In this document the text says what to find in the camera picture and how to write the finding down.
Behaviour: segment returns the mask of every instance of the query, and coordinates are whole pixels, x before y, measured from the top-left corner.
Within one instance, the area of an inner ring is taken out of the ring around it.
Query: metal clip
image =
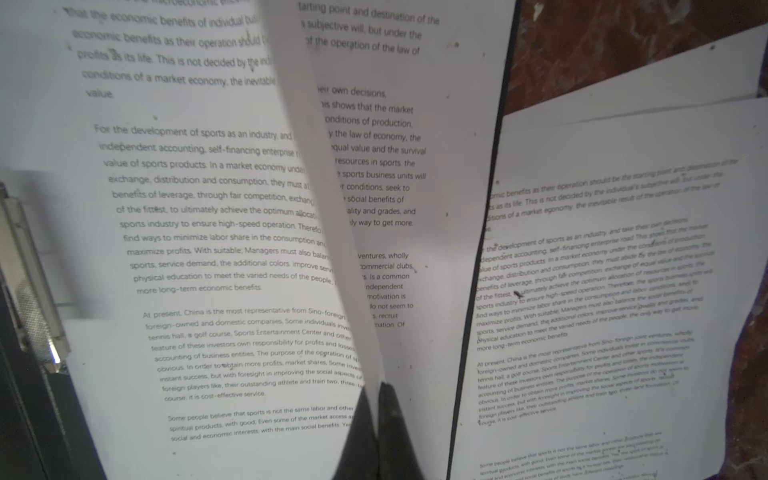
[[[71,351],[51,298],[21,202],[0,183],[0,273],[18,342],[57,373]]]

